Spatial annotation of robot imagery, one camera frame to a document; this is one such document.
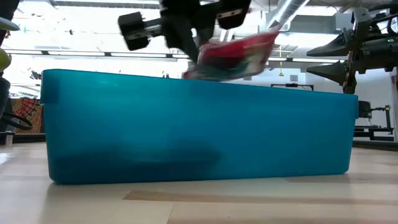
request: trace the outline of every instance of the wooden floor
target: wooden floor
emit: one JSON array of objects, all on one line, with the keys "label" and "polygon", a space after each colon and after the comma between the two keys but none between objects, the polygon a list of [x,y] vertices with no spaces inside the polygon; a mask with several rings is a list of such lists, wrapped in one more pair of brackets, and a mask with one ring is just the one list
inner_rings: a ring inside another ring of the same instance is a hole
[{"label": "wooden floor", "polygon": [[56,186],[44,144],[0,148],[1,224],[398,223],[398,153],[354,149],[346,175]]}]

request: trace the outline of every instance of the ceiling pipe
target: ceiling pipe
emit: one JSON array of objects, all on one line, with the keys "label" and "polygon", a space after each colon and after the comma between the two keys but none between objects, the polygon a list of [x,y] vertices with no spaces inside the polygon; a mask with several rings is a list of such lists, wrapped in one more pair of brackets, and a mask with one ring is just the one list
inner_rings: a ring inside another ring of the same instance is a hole
[{"label": "ceiling pipe", "polygon": [[267,20],[266,29],[275,26],[282,26],[290,22],[299,9],[305,6],[310,0],[280,0],[278,8],[272,12],[272,17]]}]

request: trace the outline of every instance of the red snack bag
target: red snack bag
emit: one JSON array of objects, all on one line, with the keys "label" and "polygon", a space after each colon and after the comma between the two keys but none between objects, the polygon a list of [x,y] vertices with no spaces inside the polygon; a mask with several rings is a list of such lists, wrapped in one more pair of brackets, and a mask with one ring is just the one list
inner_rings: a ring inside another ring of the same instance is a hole
[{"label": "red snack bag", "polygon": [[274,48],[279,27],[228,43],[209,43],[200,48],[198,64],[183,79],[228,81],[260,74]]}]

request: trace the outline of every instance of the teal storage container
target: teal storage container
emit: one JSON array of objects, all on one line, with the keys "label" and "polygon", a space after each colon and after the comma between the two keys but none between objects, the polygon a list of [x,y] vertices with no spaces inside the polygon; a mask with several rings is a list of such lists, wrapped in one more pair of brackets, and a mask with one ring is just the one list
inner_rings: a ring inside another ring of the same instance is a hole
[{"label": "teal storage container", "polygon": [[46,70],[57,184],[343,174],[355,95]]}]

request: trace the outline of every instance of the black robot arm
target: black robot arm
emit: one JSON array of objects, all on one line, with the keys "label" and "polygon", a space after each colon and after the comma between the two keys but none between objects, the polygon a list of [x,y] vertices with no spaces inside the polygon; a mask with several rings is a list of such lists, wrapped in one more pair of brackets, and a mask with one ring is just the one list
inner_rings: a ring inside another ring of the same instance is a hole
[{"label": "black robot arm", "polygon": [[[379,13],[371,17],[370,12],[389,9],[389,13]],[[346,56],[348,60],[332,65],[307,68],[307,72],[328,78],[339,83],[344,93],[354,94],[355,74],[365,74],[366,70],[384,68],[391,72],[398,66],[398,35],[392,30],[392,20],[398,17],[398,1],[378,5],[369,9],[354,9],[353,28],[343,29],[332,42],[307,52],[310,57]],[[387,34],[382,34],[378,23],[388,21]]]},{"label": "black robot arm", "polygon": [[[213,37],[216,21],[223,29],[239,27],[251,0],[219,0],[201,5],[199,0],[163,0],[160,18],[143,21],[140,12],[120,16],[118,24],[129,50],[143,49],[150,38],[163,35],[168,48],[184,51],[197,62],[199,47]],[[192,29],[197,36],[192,37]]]}]

